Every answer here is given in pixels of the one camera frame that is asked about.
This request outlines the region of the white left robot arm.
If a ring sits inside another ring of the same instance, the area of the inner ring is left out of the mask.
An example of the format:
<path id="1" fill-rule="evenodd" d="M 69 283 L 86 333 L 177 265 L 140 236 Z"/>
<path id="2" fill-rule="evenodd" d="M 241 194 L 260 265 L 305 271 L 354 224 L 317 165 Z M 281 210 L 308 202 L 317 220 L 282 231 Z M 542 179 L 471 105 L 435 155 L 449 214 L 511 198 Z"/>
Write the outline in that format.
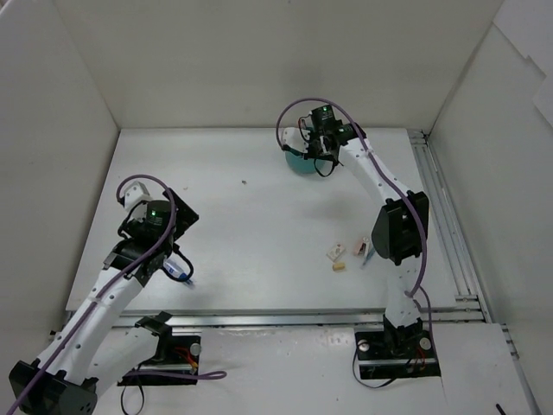
<path id="1" fill-rule="evenodd" d="M 153 275 L 166 271 L 175 243 L 198 214 L 171 188 L 154 200 L 140 182 L 119 197 L 128 215 L 88 297 L 34 361 L 18 361 L 9 380 L 16 396 L 10 413 L 91 414 L 99 398 L 129 371 L 173 351 L 169 313 L 141 318 L 119 343 L 104 343 L 127 305 Z"/>

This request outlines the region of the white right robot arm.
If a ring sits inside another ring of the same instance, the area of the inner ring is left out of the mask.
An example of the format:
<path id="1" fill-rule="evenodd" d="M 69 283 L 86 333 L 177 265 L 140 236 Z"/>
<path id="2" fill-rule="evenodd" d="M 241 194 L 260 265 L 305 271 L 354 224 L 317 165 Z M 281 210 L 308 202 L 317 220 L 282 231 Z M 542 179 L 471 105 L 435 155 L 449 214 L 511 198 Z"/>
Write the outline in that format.
<path id="1" fill-rule="evenodd" d="M 401 356 L 423 332 L 415 295 L 428 265 L 429 199 L 423 191 L 404 186 L 386 168 L 358 124 L 343 123 L 328 100 L 321 103 L 309 114 L 313 130 L 306 154 L 342 165 L 382 203 L 371 232 L 372 246 L 397 269 L 388 280 L 382 344 L 388 354 Z"/>

